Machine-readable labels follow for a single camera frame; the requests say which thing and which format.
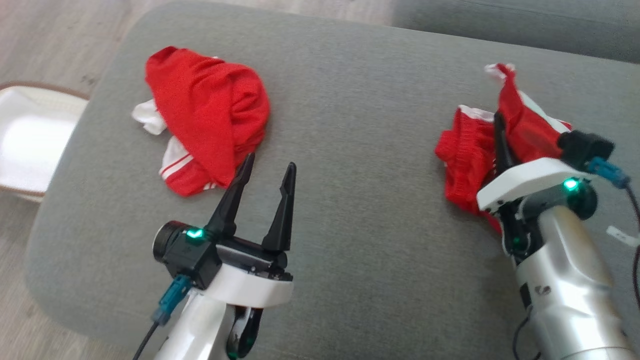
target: white cloth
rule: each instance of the white cloth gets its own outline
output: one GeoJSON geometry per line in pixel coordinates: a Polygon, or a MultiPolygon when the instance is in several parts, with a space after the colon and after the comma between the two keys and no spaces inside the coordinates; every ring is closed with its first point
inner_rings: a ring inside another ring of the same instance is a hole
{"type": "MultiPolygon", "coordinates": [[[[158,112],[154,99],[136,105],[131,112],[131,116],[135,121],[143,124],[142,128],[152,135],[160,135],[166,129],[166,123],[158,112]]],[[[180,140],[172,136],[164,151],[162,167],[158,173],[163,180],[170,181],[169,177],[171,175],[185,167],[192,160],[193,156],[184,148],[180,140]]],[[[215,184],[209,183],[204,186],[204,190],[213,189],[214,187],[216,187],[215,184]]]]}

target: robotic arm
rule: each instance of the robotic arm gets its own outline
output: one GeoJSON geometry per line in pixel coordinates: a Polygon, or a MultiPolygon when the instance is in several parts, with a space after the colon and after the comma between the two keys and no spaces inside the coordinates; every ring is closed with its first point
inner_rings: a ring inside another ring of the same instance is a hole
{"type": "Polygon", "coordinates": [[[291,244],[296,165],[287,167],[280,187],[282,200],[259,245],[234,236],[234,220],[254,159],[253,153],[247,156],[207,225],[171,221],[158,230],[153,254],[174,280],[134,359],[187,294],[184,310],[156,360],[243,358],[255,343],[263,309],[291,299],[293,276],[285,271],[285,251],[291,244]]]}
{"type": "MultiPolygon", "coordinates": [[[[579,131],[566,133],[562,161],[541,158],[518,165],[499,113],[494,127],[497,177],[478,192],[477,201],[501,222],[503,249],[513,260],[540,350],[536,359],[638,360],[611,300],[611,275],[581,221],[597,205],[588,170],[616,187],[628,183],[627,177],[604,172],[610,170],[605,159],[613,144],[579,131]]],[[[516,339],[513,352],[519,359],[516,339]]]]}

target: gray upholstered table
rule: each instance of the gray upholstered table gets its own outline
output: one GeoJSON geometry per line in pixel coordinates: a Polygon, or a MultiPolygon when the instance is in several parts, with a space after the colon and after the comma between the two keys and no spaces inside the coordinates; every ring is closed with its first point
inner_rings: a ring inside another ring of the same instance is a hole
{"type": "MultiPolygon", "coordinates": [[[[133,28],[97,87],[27,258],[29,289],[48,315],[127,347],[139,343],[170,282],[151,255],[157,228],[204,223],[222,194],[169,191],[157,175],[168,137],[146,134],[129,115],[150,98],[145,60],[168,45],[245,63],[269,92],[273,111],[240,236],[261,239],[282,171],[298,164],[296,290],[265,314],[251,359],[511,359],[524,315],[513,271],[485,221],[444,199],[444,168],[433,155],[457,105],[496,107],[488,63],[516,64],[521,89],[551,116],[614,139],[613,160],[640,177],[637,65],[232,6],[164,6],[133,28]]],[[[604,234],[609,224],[635,224],[622,193],[598,189],[588,226],[637,335],[632,251],[604,234]]],[[[531,339],[522,343],[534,353],[531,339]]]]}

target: red cloth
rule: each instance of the red cloth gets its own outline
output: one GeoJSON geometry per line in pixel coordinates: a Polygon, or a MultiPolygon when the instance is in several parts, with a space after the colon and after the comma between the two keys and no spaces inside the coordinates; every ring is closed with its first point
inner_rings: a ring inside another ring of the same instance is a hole
{"type": "MultiPolygon", "coordinates": [[[[496,64],[496,67],[504,75],[499,111],[506,121],[509,146],[515,156],[522,162],[542,157],[558,158],[560,149],[556,142],[561,133],[551,123],[562,124],[568,129],[570,125],[533,111],[518,93],[515,72],[503,64],[496,64]]],[[[474,215],[485,216],[500,231],[498,222],[481,211],[476,201],[478,191],[493,179],[493,122],[486,117],[486,111],[459,106],[452,129],[443,131],[435,153],[447,165],[444,190],[447,200],[474,215]]]]}
{"type": "Polygon", "coordinates": [[[211,182],[227,188],[264,138],[269,99],[258,74],[176,47],[152,55],[146,71],[158,112],[194,160],[167,185],[183,196],[211,182]]]}

